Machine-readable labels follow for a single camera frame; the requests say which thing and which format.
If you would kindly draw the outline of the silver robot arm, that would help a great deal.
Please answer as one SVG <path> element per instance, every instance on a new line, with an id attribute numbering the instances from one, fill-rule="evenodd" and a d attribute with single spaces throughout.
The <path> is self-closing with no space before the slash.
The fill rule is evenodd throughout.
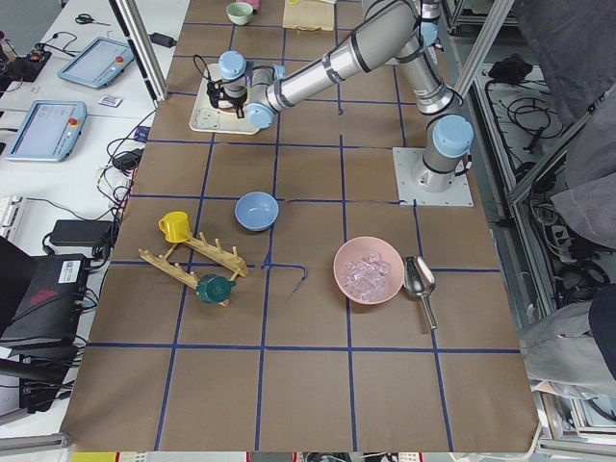
<path id="1" fill-rule="evenodd" d="M 250 64 L 235 50 L 218 59 L 217 78 L 206 84 L 213 107 L 228 102 L 237 118 L 258 128 L 299 102 L 394 61 L 426 119 L 427 144 L 411 168 L 413 181 L 428 193 L 449 189 L 474 139 L 471 123 L 458 113 L 463 98 L 441 77 L 428 49 L 438 36 L 437 1 L 365 1 L 364 19 L 319 59 L 289 75 L 277 64 Z"/>
<path id="2" fill-rule="evenodd" d="M 419 7 L 420 32 L 423 45 L 429 47 L 438 38 L 439 21 L 441 17 L 440 0 L 422 0 Z"/>

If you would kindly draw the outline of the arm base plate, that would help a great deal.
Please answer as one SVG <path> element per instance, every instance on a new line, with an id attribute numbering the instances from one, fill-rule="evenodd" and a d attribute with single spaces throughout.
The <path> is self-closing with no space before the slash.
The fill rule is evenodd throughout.
<path id="1" fill-rule="evenodd" d="M 462 162 L 453 172 L 436 173 L 424 164 L 423 156 L 424 148 L 393 148 L 398 201 L 408 206 L 473 207 Z"/>

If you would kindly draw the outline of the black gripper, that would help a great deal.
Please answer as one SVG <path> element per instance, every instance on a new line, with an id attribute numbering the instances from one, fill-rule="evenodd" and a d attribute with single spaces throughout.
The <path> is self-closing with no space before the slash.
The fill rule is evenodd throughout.
<path id="1" fill-rule="evenodd" d="M 248 91 L 244 86 L 226 85 L 218 90 L 218 107 L 220 109 L 235 109 L 237 118 L 244 117 L 244 104 Z"/>

